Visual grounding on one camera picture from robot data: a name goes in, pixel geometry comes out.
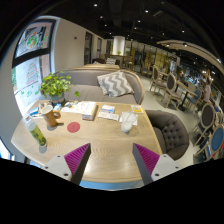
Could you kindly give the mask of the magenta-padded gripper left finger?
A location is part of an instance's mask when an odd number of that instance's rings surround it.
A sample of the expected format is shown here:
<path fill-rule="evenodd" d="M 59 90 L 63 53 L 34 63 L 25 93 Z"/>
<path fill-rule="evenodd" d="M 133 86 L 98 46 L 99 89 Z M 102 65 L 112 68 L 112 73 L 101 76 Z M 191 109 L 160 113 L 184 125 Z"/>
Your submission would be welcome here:
<path fill-rule="evenodd" d="M 90 154 L 91 144 L 87 143 L 66 155 L 54 156 L 42 169 L 79 185 Z"/>

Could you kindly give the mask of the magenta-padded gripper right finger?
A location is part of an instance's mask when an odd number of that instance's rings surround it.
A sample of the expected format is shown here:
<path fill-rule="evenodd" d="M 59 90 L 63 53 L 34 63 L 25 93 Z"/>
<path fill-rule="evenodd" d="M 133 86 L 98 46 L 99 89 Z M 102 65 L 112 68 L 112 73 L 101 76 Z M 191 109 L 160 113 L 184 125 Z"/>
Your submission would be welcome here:
<path fill-rule="evenodd" d="M 145 185 L 182 169 L 168 154 L 158 155 L 136 143 L 133 144 L 132 153 Z"/>

